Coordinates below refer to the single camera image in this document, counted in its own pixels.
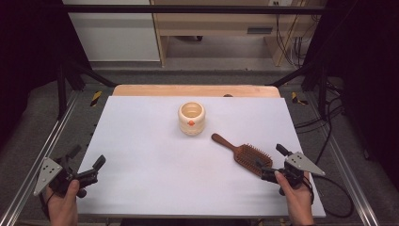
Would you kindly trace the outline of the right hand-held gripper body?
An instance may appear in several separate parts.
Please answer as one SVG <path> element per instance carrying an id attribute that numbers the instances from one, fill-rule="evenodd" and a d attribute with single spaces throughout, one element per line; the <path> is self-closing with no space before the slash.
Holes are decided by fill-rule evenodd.
<path id="1" fill-rule="evenodd" d="M 284 166 L 281 169 L 267 167 L 265 163 L 261 164 L 261 179 L 271 183 L 277 183 L 275 171 L 282 173 L 292 188 L 298 188 L 304 182 L 304 172 L 325 176 L 325 172 L 316 166 L 307 156 L 301 152 L 291 153 L 284 160 Z"/>

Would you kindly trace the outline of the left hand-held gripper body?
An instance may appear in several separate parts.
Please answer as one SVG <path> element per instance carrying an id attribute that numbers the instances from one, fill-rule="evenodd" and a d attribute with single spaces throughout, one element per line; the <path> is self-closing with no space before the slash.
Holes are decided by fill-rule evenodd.
<path id="1" fill-rule="evenodd" d="M 35 185 L 33 195 L 39 196 L 45 187 L 49 186 L 57 195 L 64 196 L 72 180 L 80 183 L 77 193 L 78 198 L 87 195 L 86 187 L 98 182 L 99 160 L 92 165 L 91 169 L 77 173 L 69 164 L 73 155 L 67 154 L 56 160 L 45 157 L 40 167 L 40 173 Z"/>

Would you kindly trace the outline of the brown wooden hairbrush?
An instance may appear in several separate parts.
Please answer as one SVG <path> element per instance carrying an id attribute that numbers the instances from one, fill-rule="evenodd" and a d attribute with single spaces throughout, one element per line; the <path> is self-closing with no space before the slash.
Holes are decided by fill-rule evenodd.
<path id="1" fill-rule="evenodd" d="M 214 142 L 230 149 L 233 152 L 233 159 L 236 163 L 259 177 L 262 176 L 262 172 L 255 164 L 255 160 L 257 158 L 260 158 L 266 164 L 267 168 L 273 167 L 273 160 L 271 157 L 267 153 L 264 153 L 252 145 L 242 144 L 240 146 L 234 146 L 227 139 L 223 138 L 217 133 L 213 133 L 211 135 L 211 139 Z"/>

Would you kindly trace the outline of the cream ceramic cup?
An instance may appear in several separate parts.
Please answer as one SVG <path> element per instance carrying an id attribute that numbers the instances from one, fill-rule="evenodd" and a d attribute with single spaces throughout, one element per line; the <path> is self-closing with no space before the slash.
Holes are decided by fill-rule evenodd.
<path id="1" fill-rule="evenodd" d="M 206 111 L 202 104 L 188 102 L 178 110 L 179 127 L 188 136 L 196 136 L 205 128 Z"/>

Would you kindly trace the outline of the person's left hand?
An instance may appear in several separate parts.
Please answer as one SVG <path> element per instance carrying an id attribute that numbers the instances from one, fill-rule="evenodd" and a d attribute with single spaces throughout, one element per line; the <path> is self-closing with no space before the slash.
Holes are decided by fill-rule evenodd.
<path id="1" fill-rule="evenodd" d="M 59 197 L 46 187 L 46 199 L 51 226 L 77 226 L 78 213 L 76 195 L 79 182 L 72 180 L 64 197 Z"/>

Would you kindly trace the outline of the person's right hand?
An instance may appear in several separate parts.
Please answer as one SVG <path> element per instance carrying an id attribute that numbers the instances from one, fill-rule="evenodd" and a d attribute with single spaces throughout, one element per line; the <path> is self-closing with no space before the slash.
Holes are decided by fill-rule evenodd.
<path id="1" fill-rule="evenodd" d="M 293 189 L 285 176 L 279 171 L 275 171 L 275 177 L 285 194 L 292 226 L 312 226 L 314 219 L 311 211 L 310 191 L 304 185 Z"/>

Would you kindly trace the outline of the white board sheet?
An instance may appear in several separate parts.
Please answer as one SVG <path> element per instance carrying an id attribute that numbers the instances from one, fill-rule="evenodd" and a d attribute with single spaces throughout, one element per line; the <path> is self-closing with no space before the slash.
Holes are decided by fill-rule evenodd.
<path id="1" fill-rule="evenodd" d="M 237 164 L 232 152 L 212 141 L 251 144 L 268 153 L 276 169 L 281 144 L 301 146 L 282 98 L 200 97 L 205 128 L 188 136 L 179 128 L 185 97 L 108 98 L 81 170 L 99 156 L 106 162 L 98 182 L 78 200 L 81 215 L 97 217 L 261 218 L 280 217 L 287 204 L 276 184 Z"/>

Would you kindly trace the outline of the black stand legs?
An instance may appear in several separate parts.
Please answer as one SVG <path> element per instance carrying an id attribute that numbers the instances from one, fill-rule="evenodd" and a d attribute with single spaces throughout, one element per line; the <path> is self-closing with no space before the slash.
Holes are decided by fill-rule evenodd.
<path id="1" fill-rule="evenodd" d="M 271 83 L 270 86 L 279 88 L 300 75 L 305 76 L 301 85 L 304 91 L 314 90 L 315 86 L 318 86 L 317 110 L 321 118 L 325 121 L 327 119 L 327 66 L 325 64 L 311 61 L 294 72 Z"/>
<path id="2" fill-rule="evenodd" d="M 114 83 L 101 75 L 94 72 L 92 69 L 85 67 L 76 61 L 67 61 L 61 63 L 56 71 L 56 82 L 58 92 L 58 116 L 60 120 L 64 117 L 67 111 L 67 93 L 66 82 L 69 82 L 73 90 L 83 90 L 86 83 L 81 78 L 81 75 L 88 75 L 90 78 L 100 82 L 101 84 L 115 88 L 118 84 Z"/>

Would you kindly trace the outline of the wooden table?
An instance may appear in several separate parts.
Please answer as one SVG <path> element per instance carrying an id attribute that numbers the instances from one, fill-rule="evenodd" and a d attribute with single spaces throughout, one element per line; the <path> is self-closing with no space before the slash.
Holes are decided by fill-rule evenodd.
<path id="1" fill-rule="evenodd" d="M 279 98 L 279 90 L 253 85 L 118 85 L 113 96 L 205 96 Z"/>

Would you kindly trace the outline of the black curtain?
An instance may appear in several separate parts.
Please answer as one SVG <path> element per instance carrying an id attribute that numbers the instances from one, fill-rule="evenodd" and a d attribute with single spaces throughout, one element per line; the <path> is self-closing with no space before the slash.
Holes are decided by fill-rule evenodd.
<path id="1" fill-rule="evenodd" d="M 305 61 L 343 80 L 367 150 L 399 190 L 399 0 L 327 0 Z"/>
<path id="2" fill-rule="evenodd" d="M 0 0 L 0 145 L 27 107 L 32 89 L 56 79 L 63 61 L 88 68 L 63 0 Z"/>

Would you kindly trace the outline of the white cabinet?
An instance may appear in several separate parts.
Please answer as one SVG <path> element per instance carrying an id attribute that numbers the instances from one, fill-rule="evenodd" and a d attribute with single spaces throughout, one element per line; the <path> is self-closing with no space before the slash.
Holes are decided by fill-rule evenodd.
<path id="1" fill-rule="evenodd" d="M 159 61 L 150 13 L 70 13 L 90 62 Z"/>

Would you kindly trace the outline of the light wooden desk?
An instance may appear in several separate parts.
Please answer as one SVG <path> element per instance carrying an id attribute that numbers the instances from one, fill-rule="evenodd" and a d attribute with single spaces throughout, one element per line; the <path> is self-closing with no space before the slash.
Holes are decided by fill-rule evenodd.
<path id="1" fill-rule="evenodd" d="M 327 0 L 150 0 L 153 6 L 323 7 Z M 311 15 L 155 13 L 160 37 L 262 37 L 278 67 L 290 52 L 293 37 L 310 38 L 317 22 Z"/>

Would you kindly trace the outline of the aluminium rail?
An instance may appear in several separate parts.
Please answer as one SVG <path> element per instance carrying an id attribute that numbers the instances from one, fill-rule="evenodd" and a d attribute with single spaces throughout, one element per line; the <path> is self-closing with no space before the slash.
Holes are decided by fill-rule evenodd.
<path id="1" fill-rule="evenodd" d="M 17 194 L 8 206 L 7 211 L 2 217 L 0 217 L 0 226 L 14 226 L 19 215 L 21 214 L 26 202 L 29 197 L 33 194 L 33 189 L 36 184 L 36 177 L 40 171 L 40 166 L 44 157 L 48 157 L 55 145 L 57 144 L 59 137 L 61 136 L 65 125 L 67 124 L 71 113 L 73 112 L 76 101 L 80 96 L 80 91 L 72 91 L 71 97 L 67 102 L 67 108 L 64 115 L 56 121 L 50 135 L 43 144 L 33 166 L 24 178 L 24 182 L 20 186 Z"/>
<path id="2" fill-rule="evenodd" d="M 345 184 L 345 187 L 347 188 L 348 193 L 353 200 L 363 225 L 380 226 L 375 212 L 369 204 L 354 172 L 346 161 L 343 151 L 341 150 L 336 138 L 331 136 L 328 140 L 328 143 L 331 148 L 331 155 L 334 158 L 334 162 L 341 174 L 343 183 Z"/>

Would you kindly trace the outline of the black frame crossbar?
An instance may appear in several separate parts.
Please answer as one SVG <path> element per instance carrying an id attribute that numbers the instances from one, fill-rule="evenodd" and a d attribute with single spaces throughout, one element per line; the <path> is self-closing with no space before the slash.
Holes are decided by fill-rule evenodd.
<path id="1" fill-rule="evenodd" d="M 146 6 L 146 5 L 63 5 L 76 13 L 204 13 L 204 14 L 298 14 L 321 15 L 328 8 L 244 7 L 244 6 Z"/>

